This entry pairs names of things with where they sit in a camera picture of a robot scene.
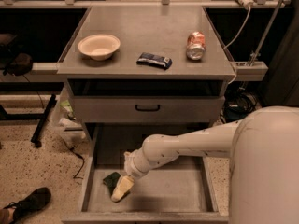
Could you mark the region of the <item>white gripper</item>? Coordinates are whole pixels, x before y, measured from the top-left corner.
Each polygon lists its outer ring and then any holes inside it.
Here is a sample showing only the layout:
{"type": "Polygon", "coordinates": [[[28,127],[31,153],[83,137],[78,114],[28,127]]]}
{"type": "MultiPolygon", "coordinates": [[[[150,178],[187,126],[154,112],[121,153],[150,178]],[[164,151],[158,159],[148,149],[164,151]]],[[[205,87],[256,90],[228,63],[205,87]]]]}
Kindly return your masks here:
{"type": "Polygon", "coordinates": [[[111,196],[113,202],[118,202],[133,187],[134,179],[145,176],[152,169],[142,150],[124,153],[124,171],[126,176],[121,176],[111,196]]]}

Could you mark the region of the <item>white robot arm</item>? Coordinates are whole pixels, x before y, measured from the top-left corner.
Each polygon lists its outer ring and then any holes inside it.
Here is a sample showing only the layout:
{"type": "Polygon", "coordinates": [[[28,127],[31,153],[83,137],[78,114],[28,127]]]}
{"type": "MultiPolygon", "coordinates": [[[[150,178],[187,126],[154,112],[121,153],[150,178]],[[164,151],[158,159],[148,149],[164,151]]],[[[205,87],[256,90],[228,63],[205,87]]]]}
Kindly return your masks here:
{"type": "Polygon", "coordinates": [[[230,159],[229,224],[299,224],[298,107],[268,106],[201,131],[152,134],[124,154],[125,175],[111,200],[180,156],[230,159]]]}

